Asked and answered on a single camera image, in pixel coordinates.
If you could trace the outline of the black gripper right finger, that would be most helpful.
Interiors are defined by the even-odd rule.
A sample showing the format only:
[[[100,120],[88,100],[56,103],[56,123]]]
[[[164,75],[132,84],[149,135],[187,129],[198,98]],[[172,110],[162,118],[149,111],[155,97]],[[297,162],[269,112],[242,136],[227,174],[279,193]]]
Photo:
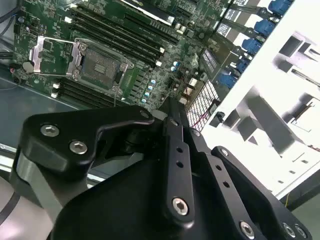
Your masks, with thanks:
[[[201,133],[189,126],[177,104],[183,136],[190,149],[191,172],[202,188],[205,213],[225,240],[311,240],[303,223],[279,201],[228,149],[210,149]]]

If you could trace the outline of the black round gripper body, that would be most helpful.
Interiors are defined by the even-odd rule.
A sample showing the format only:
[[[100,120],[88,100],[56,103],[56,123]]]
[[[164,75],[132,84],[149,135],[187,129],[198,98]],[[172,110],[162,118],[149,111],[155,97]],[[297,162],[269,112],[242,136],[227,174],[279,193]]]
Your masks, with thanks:
[[[168,135],[147,156],[71,200],[53,240],[238,240],[234,185],[202,135]]]

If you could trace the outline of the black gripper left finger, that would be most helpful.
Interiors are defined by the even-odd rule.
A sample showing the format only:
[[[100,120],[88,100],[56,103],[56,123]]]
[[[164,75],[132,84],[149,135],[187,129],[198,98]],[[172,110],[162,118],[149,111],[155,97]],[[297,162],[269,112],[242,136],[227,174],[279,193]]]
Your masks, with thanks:
[[[22,126],[13,170],[55,222],[86,190],[92,167],[135,152],[164,164],[159,208],[175,225],[195,218],[189,128],[182,103],[167,98],[156,114],[138,105],[36,114]]]

